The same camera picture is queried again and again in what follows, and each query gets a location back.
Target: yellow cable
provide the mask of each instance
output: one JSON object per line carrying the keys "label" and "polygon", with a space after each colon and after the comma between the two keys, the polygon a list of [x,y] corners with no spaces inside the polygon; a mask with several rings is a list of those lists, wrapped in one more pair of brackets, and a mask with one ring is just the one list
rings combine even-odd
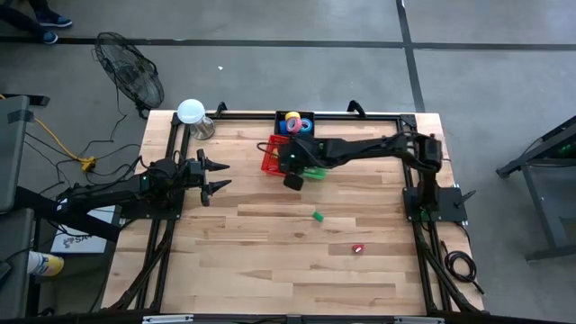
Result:
{"label": "yellow cable", "polygon": [[92,169],[94,169],[94,167],[96,166],[96,159],[95,157],[88,157],[88,158],[84,158],[84,157],[78,157],[77,155],[75,155],[74,153],[70,152],[65,146],[64,144],[62,144],[62,142],[60,141],[60,139],[58,138],[58,136],[56,136],[56,134],[54,134],[52,132],[52,130],[50,130],[48,128],[48,126],[46,126],[41,120],[39,120],[38,118],[34,117],[34,120],[58,143],[58,145],[64,149],[64,152],[66,152],[66,154],[73,158],[74,160],[82,163],[82,170],[85,172],[91,171]]}
{"label": "yellow cable", "polygon": [[58,145],[64,149],[64,151],[66,152],[66,154],[68,154],[69,157],[73,158],[74,160],[78,160],[78,161],[82,161],[82,158],[77,157],[76,155],[74,155],[72,152],[70,152],[65,146],[64,144],[62,144],[62,142],[60,142],[60,139],[52,132],[52,130],[50,130],[48,128],[48,126],[46,126],[42,121],[40,121],[38,118],[34,118],[34,120],[40,125],[42,126],[42,128],[58,143]]}

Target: wooden tabletop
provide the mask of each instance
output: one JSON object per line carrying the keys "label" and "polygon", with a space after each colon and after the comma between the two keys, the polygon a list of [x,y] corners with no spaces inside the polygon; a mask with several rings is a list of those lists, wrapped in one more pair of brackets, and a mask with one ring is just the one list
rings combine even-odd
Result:
{"label": "wooden tabletop", "polygon": [[[172,114],[151,112],[140,152],[147,164],[164,157]],[[416,116],[419,132],[444,138],[438,114]],[[267,141],[272,121],[215,123],[215,135],[191,140],[188,155],[195,157],[202,148],[212,161],[230,165],[208,177],[232,183],[211,198],[211,207],[201,206],[197,189],[187,191],[176,223],[162,312],[425,314],[398,159],[351,161],[329,170],[324,180],[306,180],[296,192],[283,186],[281,177],[260,170],[264,153],[256,144]],[[345,140],[395,132],[390,121],[316,124],[316,136]],[[454,179],[446,146],[444,151],[437,178],[440,185],[449,186]],[[315,211],[324,216],[323,222],[312,218]],[[103,307],[116,302],[141,269],[149,227],[149,220],[137,220],[122,231]],[[454,224],[438,223],[438,233],[448,249],[470,254],[464,233]],[[365,244],[362,255],[354,255],[354,244]],[[431,281],[440,305],[435,275]],[[150,282],[148,302],[155,280]],[[471,284],[457,285],[482,308],[482,298]]]}

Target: small red object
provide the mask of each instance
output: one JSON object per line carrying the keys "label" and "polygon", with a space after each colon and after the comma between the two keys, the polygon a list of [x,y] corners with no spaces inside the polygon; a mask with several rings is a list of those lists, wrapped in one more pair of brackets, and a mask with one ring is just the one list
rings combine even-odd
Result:
{"label": "small red object", "polygon": [[[284,136],[270,135],[268,139],[268,145],[266,145],[266,152],[277,154],[280,150],[280,145],[288,144],[290,139]],[[264,159],[262,159],[262,166],[260,169],[269,175],[273,176],[285,176],[283,172],[280,172],[280,161],[278,157],[273,156],[270,153],[264,153]]]}
{"label": "small red object", "polygon": [[360,253],[362,251],[364,251],[364,244],[356,244],[352,246],[352,251],[354,253]]}

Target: jeans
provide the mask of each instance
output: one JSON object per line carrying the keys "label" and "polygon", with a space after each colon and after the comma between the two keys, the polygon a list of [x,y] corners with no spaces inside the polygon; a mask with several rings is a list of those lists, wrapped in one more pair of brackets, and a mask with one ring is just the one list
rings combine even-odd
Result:
{"label": "jeans", "polygon": [[[28,2],[34,12],[49,10],[47,0],[28,0]],[[44,32],[46,32],[45,29],[29,16],[8,6],[0,5],[0,19],[10,23],[18,29],[31,32],[36,36],[42,36]]]}

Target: blue tape roll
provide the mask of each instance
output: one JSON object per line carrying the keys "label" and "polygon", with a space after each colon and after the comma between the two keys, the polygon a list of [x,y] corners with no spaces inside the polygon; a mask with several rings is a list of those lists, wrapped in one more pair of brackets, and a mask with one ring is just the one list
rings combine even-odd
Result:
{"label": "blue tape roll", "polygon": [[280,133],[283,135],[288,135],[288,130],[286,129],[286,121],[280,121]]}
{"label": "blue tape roll", "polygon": [[302,128],[300,129],[300,132],[309,133],[311,131],[312,131],[312,121],[310,121],[308,118],[302,118]]}

